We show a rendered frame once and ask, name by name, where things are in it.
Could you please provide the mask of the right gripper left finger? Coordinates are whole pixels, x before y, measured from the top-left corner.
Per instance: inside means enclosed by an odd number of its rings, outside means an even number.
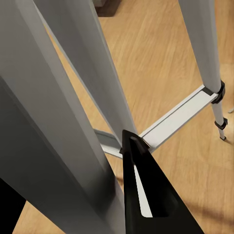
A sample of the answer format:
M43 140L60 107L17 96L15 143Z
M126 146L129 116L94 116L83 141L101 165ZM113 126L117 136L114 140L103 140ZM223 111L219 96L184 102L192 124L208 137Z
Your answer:
M0 178L0 234L13 233L26 201Z

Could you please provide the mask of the camera tripod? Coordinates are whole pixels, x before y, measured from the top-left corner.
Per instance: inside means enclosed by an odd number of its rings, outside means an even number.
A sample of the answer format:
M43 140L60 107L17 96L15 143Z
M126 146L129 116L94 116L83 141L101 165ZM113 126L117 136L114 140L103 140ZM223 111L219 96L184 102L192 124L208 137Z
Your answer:
M226 139L214 0L178 2L203 85L139 135L92 0L0 0L0 178L66 234L126 234L105 155L123 159L123 130L152 154L211 103ZM112 134L92 127L45 28Z

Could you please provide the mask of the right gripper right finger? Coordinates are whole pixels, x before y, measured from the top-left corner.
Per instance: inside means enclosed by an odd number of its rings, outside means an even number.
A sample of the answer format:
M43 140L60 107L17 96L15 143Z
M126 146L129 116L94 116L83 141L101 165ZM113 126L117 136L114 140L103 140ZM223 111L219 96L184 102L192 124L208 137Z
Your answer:
M140 137L123 130L126 234L204 234ZM153 217L141 214L134 163Z

